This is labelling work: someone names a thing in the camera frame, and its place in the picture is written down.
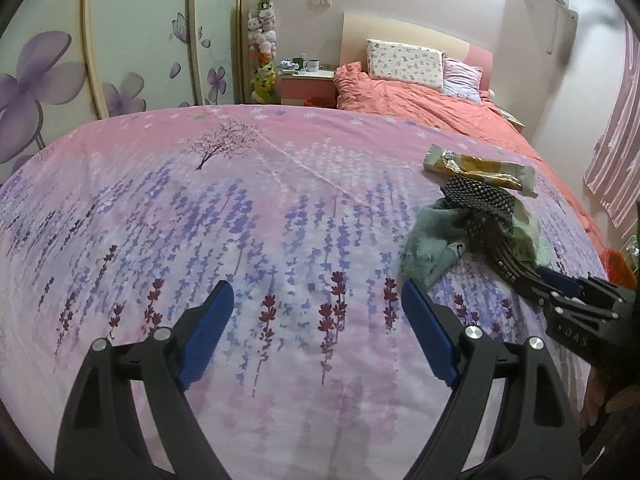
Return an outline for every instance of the green cloth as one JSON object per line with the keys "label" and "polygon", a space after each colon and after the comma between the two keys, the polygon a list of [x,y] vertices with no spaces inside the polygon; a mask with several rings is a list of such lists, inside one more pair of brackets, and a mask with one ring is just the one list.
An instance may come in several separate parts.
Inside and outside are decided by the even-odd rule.
{"label": "green cloth", "polygon": [[409,234],[400,265],[401,272],[427,290],[462,256],[467,245],[460,227],[464,209],[443,209],[444,199],[423,207]]}
{"label": "green cloth", "polygon": [[527,211],[518,199],[513,209],[513,229],[511,232],[504,231],[504,235],[521,262],[529,262],[537,267],[551,264],[551,245],[540,234],[538,217]]}

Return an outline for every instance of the sliding wardrobe door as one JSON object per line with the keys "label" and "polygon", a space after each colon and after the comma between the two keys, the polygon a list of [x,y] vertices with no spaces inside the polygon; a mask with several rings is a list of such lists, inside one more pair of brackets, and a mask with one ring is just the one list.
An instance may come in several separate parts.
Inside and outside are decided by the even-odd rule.
{"label": "sliding wardrobe door", "polygon": [[195,59],[204,104],[233,104],[238,0],[194,0]]}
{"label": "sliding wardrobe door", "polygon": [[194,104],[187,0],[90,0],[90,12],[111,117]]}
{"label": "sliding wardrobe door", "polygon": [[97,118],[80,0],[23,0],[0,38],[0,184],[31,155]]}

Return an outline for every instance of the white patterned pillow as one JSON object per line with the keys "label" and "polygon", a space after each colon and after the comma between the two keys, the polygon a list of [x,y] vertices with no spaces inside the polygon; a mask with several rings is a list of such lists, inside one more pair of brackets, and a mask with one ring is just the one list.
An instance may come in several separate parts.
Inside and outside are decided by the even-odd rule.
{"label": "white patterned pillow", "polygon": [[367,40],[367,63],[372,79],[417,83],[442,92],[442,53],[439,50]]}

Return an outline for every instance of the pillow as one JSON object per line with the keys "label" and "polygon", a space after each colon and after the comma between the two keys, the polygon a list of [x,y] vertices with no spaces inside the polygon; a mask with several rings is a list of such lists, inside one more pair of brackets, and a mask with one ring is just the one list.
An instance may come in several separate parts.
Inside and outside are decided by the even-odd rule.
{"label": "pillow", "polygon": [[367,40],[372,79],[416,83],[442,92],[442,52],[424,46]]}
{"label": "pillow", "polygon": [[456,61],[446,52],[442,53],[442,71],[444,74],[443,92],[453,97],[462,97],[480,104],[480,80],[482,68],[469,66]]}

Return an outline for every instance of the bedside table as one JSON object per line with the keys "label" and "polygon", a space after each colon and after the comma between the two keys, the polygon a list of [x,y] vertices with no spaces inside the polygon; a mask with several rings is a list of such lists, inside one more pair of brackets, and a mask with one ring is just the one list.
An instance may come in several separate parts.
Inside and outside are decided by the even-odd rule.
{"label": "bedside table", "polygon": [[503,110],[502,108],[498,108],[502,116],[509,121],[511,126],[513,126],[519,134],[524,130],[524,124],[522,124],[519,120],[517,120],[514,116],[512,116],[507,110]]}
{"label": "bedside table", "polygon": [[305,74],[276,72],[276,87],[280,93],[280,104],[304,106],[305,99],[319,97],[336,107],[336,89],[334,72],[332,70],[318,70]]}

